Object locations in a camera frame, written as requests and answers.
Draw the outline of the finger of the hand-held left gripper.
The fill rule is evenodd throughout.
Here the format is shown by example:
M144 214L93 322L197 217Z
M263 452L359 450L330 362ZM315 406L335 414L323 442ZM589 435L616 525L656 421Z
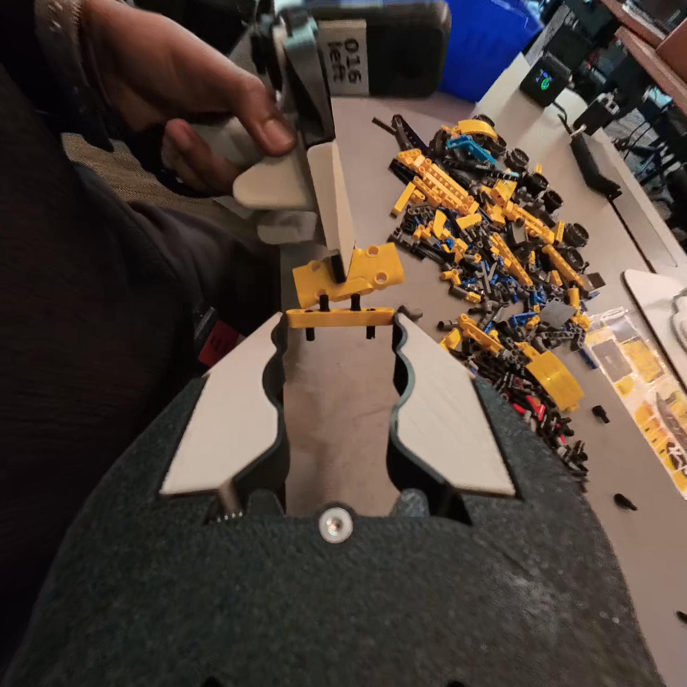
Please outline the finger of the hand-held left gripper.
M334 279L342 283L348 279L356 233L337 140L310 147L306 159Z

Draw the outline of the black power adapter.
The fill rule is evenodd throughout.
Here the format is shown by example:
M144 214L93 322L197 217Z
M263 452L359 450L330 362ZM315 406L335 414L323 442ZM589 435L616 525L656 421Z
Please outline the black power adapter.
M618 183L605 176L594 158L584 133L572 133L570 148L586 186L603 196L607 201L615 201L622 195Z

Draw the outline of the person's left hand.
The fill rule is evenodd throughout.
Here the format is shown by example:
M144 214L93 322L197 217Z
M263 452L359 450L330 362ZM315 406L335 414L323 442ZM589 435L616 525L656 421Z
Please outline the person's left hand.
M178 23L120 1L84 1L81 19L110 106L135 131L163 125L164 166L198 193L230 194L241 170L192 128L196 116L237 117L266 156L295 147L262 81Z

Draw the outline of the yellow rectangular panel brick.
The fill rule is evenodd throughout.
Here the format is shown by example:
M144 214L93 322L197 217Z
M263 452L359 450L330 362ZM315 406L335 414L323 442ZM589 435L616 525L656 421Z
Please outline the yellow rectangular panel brick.
M292 270L301 308L318 305L321 296L337 303L349 300L353 295L366 296L397 286L405 280L400 256L393 243L371 245L367 249L355 248L348 277L343 282L335 280L334 263L337 258L334 255L323 260L311 260Z

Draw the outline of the white book stand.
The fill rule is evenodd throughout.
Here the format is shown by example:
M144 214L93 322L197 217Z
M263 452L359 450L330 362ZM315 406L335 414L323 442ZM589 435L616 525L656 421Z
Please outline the white book stand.
M624 284L670 359L686 360L686 286L656 273L628 269Z

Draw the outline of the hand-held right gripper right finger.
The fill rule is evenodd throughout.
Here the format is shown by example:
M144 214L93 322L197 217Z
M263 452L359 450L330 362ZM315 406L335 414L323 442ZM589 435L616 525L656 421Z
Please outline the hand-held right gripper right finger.
M402 457L440 486L460 493L514 497L497 440L467 369L403 314L394 316L390 440Z

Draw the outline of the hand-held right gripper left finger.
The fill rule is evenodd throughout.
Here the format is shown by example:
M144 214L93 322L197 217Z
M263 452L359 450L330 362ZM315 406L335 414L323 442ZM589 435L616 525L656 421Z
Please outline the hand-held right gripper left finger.
M203 375L203 388L160 487L162 497L215 494L226 515L254 493L286 510L287 318L277 313Z

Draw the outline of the black power bank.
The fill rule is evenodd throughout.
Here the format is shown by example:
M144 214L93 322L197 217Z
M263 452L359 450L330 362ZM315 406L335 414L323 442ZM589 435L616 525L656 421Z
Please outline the black power bank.
M568 87L571 77L569 67L550 52L544 52L521 81L519 90L531 102L544 109L552 105Z

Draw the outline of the pile of yellow blue bricks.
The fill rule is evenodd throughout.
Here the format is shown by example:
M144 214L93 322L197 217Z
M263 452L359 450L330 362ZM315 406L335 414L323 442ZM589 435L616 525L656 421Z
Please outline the pile of yellow blue bricks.
M443 347L511 359L528 347L581 352L588 303L605 280L581 254L588 230L559 218L562 198L541 166L531 170L527 153L507 147L484 114L442 125L428 143L399 114L372 123L399 146L389 170L405 188L390 241L434 262L449 295L469 305L463 323L437 325Z

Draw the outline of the black charger plug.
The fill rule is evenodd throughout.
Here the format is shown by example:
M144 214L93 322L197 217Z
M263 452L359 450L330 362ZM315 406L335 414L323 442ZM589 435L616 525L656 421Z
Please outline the black charger plug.
M599 94L571 125L573 134L584 133L592 136L618 118L620 105L614 93Z

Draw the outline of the yellow beam with black pins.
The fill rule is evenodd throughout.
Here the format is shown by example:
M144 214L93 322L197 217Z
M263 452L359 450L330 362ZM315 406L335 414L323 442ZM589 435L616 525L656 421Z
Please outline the yellow beam with black pins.
M376 330L393 324L396 309L363 307L361 294L350 297L350 307L333 308L326 294L320 296L316 308L292 308L285 311L289 329L303 331L307 342L314 342L316 332L327 328L362 328L366 340L376 338Z

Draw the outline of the pile of black red pins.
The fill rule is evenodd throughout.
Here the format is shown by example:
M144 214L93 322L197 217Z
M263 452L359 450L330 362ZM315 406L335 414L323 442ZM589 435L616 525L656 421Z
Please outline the pile of black red pins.
M588 489L588 453L585 441L576 437L571 418L559 410L543 385L525 366L526 357L507 350L494 354L470 339L458 347L457 357L478 377L489 382L547 445L581 493Z

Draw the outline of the blue plastic storage bin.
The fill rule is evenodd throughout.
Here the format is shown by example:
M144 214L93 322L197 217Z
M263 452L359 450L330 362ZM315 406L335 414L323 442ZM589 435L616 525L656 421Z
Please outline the blue plastic storage bin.
M544 25L525 1L447 3L451 34L439 91L478 102Z

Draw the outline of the large yellow panel brick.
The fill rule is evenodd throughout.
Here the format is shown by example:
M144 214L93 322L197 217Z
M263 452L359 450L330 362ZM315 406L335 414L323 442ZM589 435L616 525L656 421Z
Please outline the large yellow panel brick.
M574 375L553 352L537 353L530 359L526 369L559 410L575 411L579 408L584 391Z

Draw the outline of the person's left forearm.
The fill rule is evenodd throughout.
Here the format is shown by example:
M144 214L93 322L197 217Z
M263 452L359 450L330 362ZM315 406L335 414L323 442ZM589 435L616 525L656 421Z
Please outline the person's left forearm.
M80 135L91 146L113 152L108 136L110 102L96 51L87 36L85 5L85 1L35 1L36 37L58 87L58 119L64 132Z

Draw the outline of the red black tag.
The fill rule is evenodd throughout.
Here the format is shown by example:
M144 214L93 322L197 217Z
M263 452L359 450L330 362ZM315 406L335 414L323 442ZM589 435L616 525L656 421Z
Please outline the red black tag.
M196 372L202 374L211 369L242 340L236 329L219 318L215 308L206 308L194 320Z

